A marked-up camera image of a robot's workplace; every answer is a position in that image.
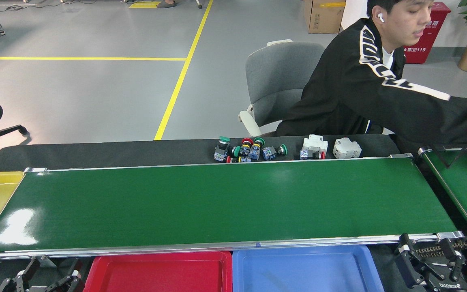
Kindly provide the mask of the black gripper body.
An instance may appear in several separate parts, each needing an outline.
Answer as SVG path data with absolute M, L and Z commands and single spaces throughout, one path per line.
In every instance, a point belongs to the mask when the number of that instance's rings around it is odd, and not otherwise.
M 451 281 L 428 281 L 428 288 L 434 292 L 466 292 L 467 283 L 458 281 L 453 283 Z

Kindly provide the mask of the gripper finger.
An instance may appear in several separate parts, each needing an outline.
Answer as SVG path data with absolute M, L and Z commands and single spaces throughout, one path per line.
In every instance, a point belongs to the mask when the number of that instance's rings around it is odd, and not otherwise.
M 467 243 L 463 240 L 452 242 L 448 238 L 440 241 L 440 247 L 443 255 L 448 260 L 446 267 L 448 273 L 444 275 L 445 279 L 441 281 L 451 281 L 456 283 L 463 281 L 467 283 L 467 259 L 463 254 L 467 249 Z
M 400 241 L 397 246 L 398 255 L 395 263 L 400 271 L 402 279 L 408 288 L 414 286 L 423 286 L 424 288 L 435 288 L 428 278 L 436 274 L 430 262 L 426 258 L 414 251 L 412 241 L 408 234 L 400 235 Z
M 18 272 L 14 278 L 8 277 L 2 280 L 0 292 L 26 292 L 26 290 L 30 288 L 28 281 L 32 279 L 40 266 L 41 263 L 39 259 L 36 256 L 31 257 L 28 266 L 24 270 Z
M 83 292 L 83 281 L 78 270 L 46 287 L 47 292 Z

